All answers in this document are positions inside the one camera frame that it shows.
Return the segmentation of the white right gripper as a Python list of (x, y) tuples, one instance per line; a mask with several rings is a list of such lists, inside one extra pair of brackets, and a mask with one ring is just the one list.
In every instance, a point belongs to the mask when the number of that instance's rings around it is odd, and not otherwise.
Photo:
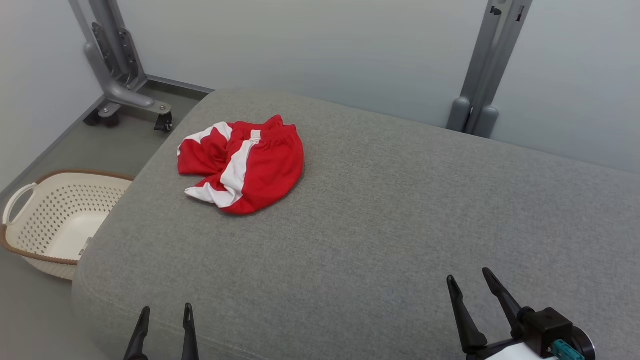
[[(522, 325), (518, 314), (522, 309), (521, 306), (491, 269), (483, 268), (482, 275), (490, 292), (498, 299), (509, 322), (510, 337), (520, 338), (522, 336)], [(486, 335), (478, 330), (473, 317), (467, 310), (464, 303), (464, 295), (453, 275), (447, 276), (446, 285), (462, 352), (468, 354), (468, 360), (558, 360), (553, 355), (541, 357), (524, 342), (514, 339), (489, 344)]]

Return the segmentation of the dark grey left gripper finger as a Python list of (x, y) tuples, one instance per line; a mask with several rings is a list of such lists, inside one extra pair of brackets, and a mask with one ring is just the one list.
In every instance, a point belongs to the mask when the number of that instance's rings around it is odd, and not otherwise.
[(148, 360), (144, 354), (144, 342), (149, 331), (150, 314), (151, 308), (149, 306), (142, 308), (125, 351), (124, 360)]
[(190, 303), (186, 303), (183, 310), (183, 348), (181, 360), (199, 360), (199, 347), (195, 329), (194, 310)]

